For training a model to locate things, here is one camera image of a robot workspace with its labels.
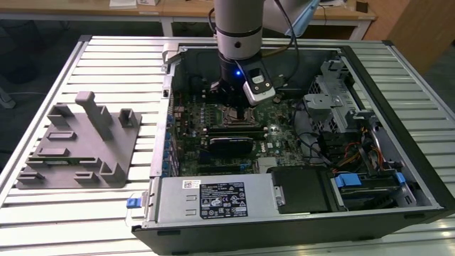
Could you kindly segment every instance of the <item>red wire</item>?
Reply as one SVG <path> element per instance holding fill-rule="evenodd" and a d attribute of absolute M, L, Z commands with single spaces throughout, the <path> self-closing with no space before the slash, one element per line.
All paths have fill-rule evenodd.
<path fill-rule="evenodd" d="M 350 147 L 355 144 L 361 144 L 361 142 L 353 142 L 350 143 L 347 146 L 346 146 L 346 149 L 345 149 L 345 158 L 349 156 L 349 150 L 350 150 Z"/>

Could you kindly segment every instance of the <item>black cable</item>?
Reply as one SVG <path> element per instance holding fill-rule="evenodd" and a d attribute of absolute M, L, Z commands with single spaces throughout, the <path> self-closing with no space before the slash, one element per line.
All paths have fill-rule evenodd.
<path fill-rule="evenodd" d="M 290 76 L 287 78 L 287 81 L 290 81 L 291 78 L 295 76 L 295 74 L 297 74 L 297 72 L 299 70 L 299 66 L 301 66 L 299 44 L 298 44 L 298 37 L 297 37 L 297 34 L 294 32 L 293 23 L 291 23 L 289 15 L 287 15 L 287 13 L 285 11 L 285 8 L 282 6 L 282 3 L 281 3 L 279 0 L 275 0 L 275 3 L 278 5 L 279 10 L 282 11 L 282 14 L 283 14 L 285 18 L 286 18 L 287 26 L 290 27 L 290 30 L 291 30 L 291 39 L 294 38 L 294 45 L 295 45 L 295 50 L 297 50 L 297 60 L 298 61 L 297 61 L 297 65 L 294 66 L 293 72 L 291 72 L 291 74 L 290 74 Z"/>
<path fill-rule="evenodd" d="M 317 144 L 318 142 L 315 141 L 310 146 L 314 147 L 314 145 Z M 310 157 L 313 158 L 313 151 L 310 151 Z"/>
<path fill-rule="evenodd" d="M 326 7 L 323 5 L 319 5 L 325 9 L 325 26 L 327 25 L 327 15 L 326 15 Z"/>
<path fill-rule="evenodd" d="M 211 11 L 209 12 L 209 26 L 211 27 L 211 30 L 213 30 L 213 32 L 214 32 L 214 34 L 217 33 L 217 30 L 215 30 L 215 25 L 214 25 L 214 23 L 213 23 L 213 13 L 214 13 L 214 11 L 215 11 L 215 8 L 213 8 L 211 9 Z"/>

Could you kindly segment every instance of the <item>table leg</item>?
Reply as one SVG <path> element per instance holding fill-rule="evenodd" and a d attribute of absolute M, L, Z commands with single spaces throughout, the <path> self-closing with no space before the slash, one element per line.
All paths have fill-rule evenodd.
<path fill-rule="evenodd" d="M 358 26 L 355 27 L 350 40 L 362 40 L 365 34 L 367 33 L 371 20 L 361 20 Z"/>
<path fill-rule="evenodd" d="M 174 36 L 174 32 L 173 32 L 174 18 L 173 17 L 162 17 L 161 22 L 162 22 L 162 26 L 163 26 L 165 36 L 169 36 L 169 37 Z"/>
<path fill-rule="evenodd" d="M 64 30 L 70 29 L 70 21 L 68 20 L 60 20 L 60 26 Z"/>

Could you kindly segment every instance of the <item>wooden desk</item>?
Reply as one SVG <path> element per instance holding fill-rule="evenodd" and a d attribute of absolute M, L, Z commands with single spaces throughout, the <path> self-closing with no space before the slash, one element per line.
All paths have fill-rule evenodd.
<path fill-rule="evenodd" d="M 0 0 L 0 13 L 83 14 L 83 15 L 162 15 L 165 1 L 157 6 L 110 10 L 110 0 Z"/>
<path fill-rule="evenodd" d="M 213 3 L 201 0 L 161 0 L 158 6 L 138 5 L 137 9 L 110 10 L 110 0 L 0 0 L 0 19 L 159 21 L 165 36 L 173 36 L 174 22 L 207 22 Z M 351 11 L 345 7 L 326 8 L 315 13 L 311 25 L 354 26 L 350 39 L 361 40 L 375 13 Z"/>
<path fill-rule="evenodd" d="M 110 10 L 110 0 L 0 0 L 0 19 L 159 22 L 163 7 L 165 0 L 127 10 Z"/>
<path fill-rule="evenodd" d="M 214 8 L 214 4 L 202 0 L 163 0 L 163 30 L 165 35 L 173 36 L 173 22 L 209 22 L 207 14 Z M 351 40 L 362 40 L 369 29 L 371 21 L 377 19 L 377 14 L 351 11 L 355 6 L 355 0 L 349 0 L 349 7 L 327 7 L 325 10 L 318 9 L 315 12 L 311 25 L 327 26 L 353 26 L 355 27 L 351 34 Z"/>

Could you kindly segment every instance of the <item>metal slat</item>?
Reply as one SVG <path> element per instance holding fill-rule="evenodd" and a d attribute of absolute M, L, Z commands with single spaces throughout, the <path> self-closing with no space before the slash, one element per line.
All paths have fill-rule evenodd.
<path fill-rule="evenodd" d="M 155 52 L 84 52 L 82 59 L 139 59 L 139 60 L 162 60 L 163 54 Z"/>
<path fill-rule="evenodd" d="M 162 92 L 163 84 L 70 84 L 64 87 L 63 93 L 78 93 L 92 91 L 95 93 L 125 92 Z"/>
<path fill-rule="evenodd" d="M 59 103 L 74 103 L 78 94 L 63 94 L 58 96 Z M 162 93 L 98 93 L 95 95 L 96 103 L 121 103 L 121 102 L 161 102 Z"/>
<path fill-rule="evenodd" d="M 399 68 L 403 69 L 402 64 L 398 61 L 362 61 L 362 65 L 367 68 Z"/>
<path fill-rule="evenodd" d="M 19 247 L 18 250 L 3 251 L 2 256 L 62 256 L 62 255 L 103 255 L 103 256 L 145 256 L 129 254 L 130 252 L 147 252 L 147 256 L 158 256 L 150 251 L 147 245 L 137 239 L 119 241 L 94 241 L 91 243 L 70 243 L 44 247 Z"/>
<path fill-rule="evenodd" d="M 421 143 L 418 144 L 422 152 L 426 155 L 454 154 L 455 155 L 455 142 L 447 143 Z"/>
<path fill-rule="evenodd" d="M 134 239 L 123 220 L 0 229 L 0 247 Z"/>
<path fill-rule="evenodd" d="M 395 62 L 397 58 L 393 55 L 358 55 L 359 60 L 375 62 Z"/>
<path fill-rule="evenodd" d="M 455 177 L 455 168 L 443 168 L 443 169 L 435 169 L 435 170 L 441 178 L 447 177 L 447 176 Z"/>
<path fill-rule="evenodd" d="M 389 84 L 415 84 L 417 81 L 413 79 L 413 77 L 405 76 L 405 77 L 386 77 L 386 76 L 373 76 L 371 77 L 375 83 L 389 83 Z"/>
<path fill-rule="evenodd" d="M 163 46 L 166 43 L 169 43 L 169 40 L 157 40 L 157 39 L 141 39 L 141 40 L 135 40 L 135 39 L 92 39 L 88 43 L 88 45 L 157 45 L 157 46 Z M 194 43 L 201 43 L 205 44 L 205 40 L 202 41 L 197 41 L 197 40 L 191 40 L 191 42 Z M 213 40 L 207 40 L 206 43 L 209 44 L 215 44 L 215 42 Z"/>
<path fill-rule="evenodd" d="M 88 45 L 87 52 L 163 52 L 163 46 L 96 46 Z"/>
<path fill-rule="evenodd" d="M 78 67 L 161 67 L 163 60 L 80 60 Z"/>
<path fill-rule="evenodd" d="M 370 75 L 409 76 L 410 73 L 403 68 L 367 68 Z"/>
<path fill-rule="evenodd" d="M 417 136 L 414 137 L 417 143 L 431 143 L 431 142 L 454 142 L 455 135 L 445 136 Z"/>
<path fill-rule="evenodd" d="M 367 109 L 371 109 L 370 102 L 367 100 L 362 100 L 362 104 Z M 391 101 L 389 102 L 390 106 L 394 110 L 431 110 L 438 109 L 438 106 L 427 100 L 422 101 Z"/>
<path fill-rule="evenodd" d="M 359 98 L 362 100 L 366 100 L 366 96 L 362 93 L 362 91 L 358 91 L 357 94 L 359 95 Z M 383 95 L 387 101 L 395 101 L 395 100 L 413 100 L 413 101 L 429 100 L 430 101 L 430 97 L 425 92 L 383 92 Z"/>
<path fill-rule="evenodd" d="M 453 155 L 427 156 L 427 158 L 434 168 L 455 167 L 455 156 Z"/>
<path fill-rule="evenodd" d="M 149 183 L 137 182 L 129 183 L 123 188 L 88 188 L 88 189 L 18 189 L 10 190 L 8 196 L 27 196 L 27 195 L 52 195 L 52 194 L 88 194 L 88 193 L 103 193 L 103 192 L 123 192 L 137 191 L 149 188 Z"/>
<path fill-rule="evenodd" d="M 129 199 L 133 195 L 131 191 L 126 192 L 105 192 L 105 193 L 75 193 L 75 194 L 52 194 L 38 196 L 12 196 L 6 200 L 7 205 L 15 204 L 39 204 L 39 203 L 59 203 L 59 202 L 90 202 Z"/>
<path fill-rule="evenodd" d="M 357 55 L 393 55 L 389 49 L 353 49 Z"/>
<path fill-rule="evenodd" d="M 70 84 L 138 84 L 138 83 L 163 83 L 165 76 L 159 75 L 118 75 L 118 76 L 71 76 Z"/>
<path fill-rule="evenodd" d="M 401 120 L 442 120 L 447 119 L 439 110 L 397 110 Z"/>
<path fill-rule="evenodd" d="M 143 215 L 145 213 L 137 212 L 134 217 Z M 106 202 L 36 204 L 0 208 L 0 224 L 4 225 L 123 218 L 126 218 L 126 200 L 121 199 Z"/>
<path fill-rule="evenodd" d="M 134 164 L 134 165 L 150 165 L 153 157 L 154 157 L 153 151 L 135 152 L 134 158 L 131 160 L 131 164 Z"/>
<path fill-rule="evenodd" d="M 76 68 L 74 75 L 165 75 L 159 67 L 90 67 Z"/>
<path fill-rule="evenodd" d="M 435 130 L 435 131 L 413 131 L 410 132 L 411 136 L 414 137 L 414 139 L 419 139 L 423 137 L 454 137 L 455 136 L 455 131 L 454 130 Z"/>
<path fill-rule="evenodd" d="M 421 92 L 422 88 L 417 83 L 401 83 L 401 84 L 393 84 L 393 83 L 377 83 L 379 90 L 382 92 L 389 91 L 417 91 Z M 354 89 L 357 91 L 362 91 L 359 85 L 354 84 Z"/>
<path fill-rule="evenodd" d="M 403 124 L 409 131 L 441 131 L 455 129 L 455 124 L 449 120 L 403 121 Z"/>

